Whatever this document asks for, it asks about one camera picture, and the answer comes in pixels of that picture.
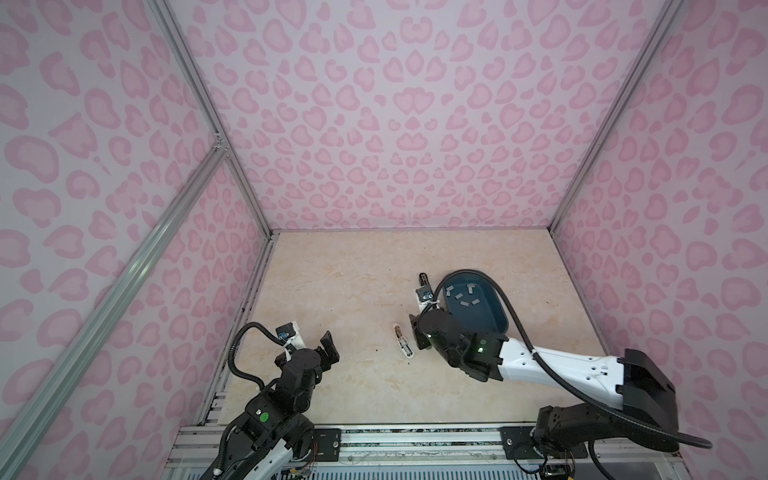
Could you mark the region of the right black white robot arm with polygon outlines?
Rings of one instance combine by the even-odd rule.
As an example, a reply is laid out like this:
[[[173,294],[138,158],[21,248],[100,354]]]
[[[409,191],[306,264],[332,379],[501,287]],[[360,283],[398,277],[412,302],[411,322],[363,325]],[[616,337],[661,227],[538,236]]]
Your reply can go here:
[[[419,349],[434,349],[474,380],[556,386],[576,397],[575,405],[539,410],[530,437],[544,451],[614,438],[665,453],[679,449],[675,388],[642,351],[598,357],[528,347],[504,334],[469,331],[443,309],[409,320]]]

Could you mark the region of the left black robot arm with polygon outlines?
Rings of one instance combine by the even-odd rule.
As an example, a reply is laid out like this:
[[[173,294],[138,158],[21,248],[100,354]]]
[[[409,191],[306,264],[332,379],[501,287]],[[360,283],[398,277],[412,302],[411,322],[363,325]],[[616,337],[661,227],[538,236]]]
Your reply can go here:
[[[275,359],[280,376],[268,383],[236,364],[240,342],[252,329],[283,348]],[[258,392],[225,427],[217,454],[202,477],[273,479],[288,470],[289,478],[306,479],[313,464],[337,461],[341,431],[318,429],[305,413],[323,374],[339,360],[330,332],[324,333],[318,347],[310,349],[293,323],[278,327],[275,333],[258,322],[241,327],[227,352],[227,367],[235,377],[256,384]]]

